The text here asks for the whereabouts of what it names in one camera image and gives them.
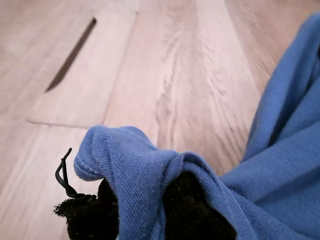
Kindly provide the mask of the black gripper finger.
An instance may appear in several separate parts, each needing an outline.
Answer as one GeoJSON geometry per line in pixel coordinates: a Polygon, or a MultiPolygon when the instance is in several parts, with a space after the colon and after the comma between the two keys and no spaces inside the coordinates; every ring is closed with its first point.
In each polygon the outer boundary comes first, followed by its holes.
{"type": "Polygon", "coordinates": [[[235,240],[232,225],[207,203],[196,176],[182,172],[163,195],[166,240],[235,240]]]}
{"type": "Polygon", "coordinates": [[[79,193],[56,205],[53,212],[66,218],[71,240],[115,240],[119,234],[118,199],[106,179],[97,195],[79,193]]]}

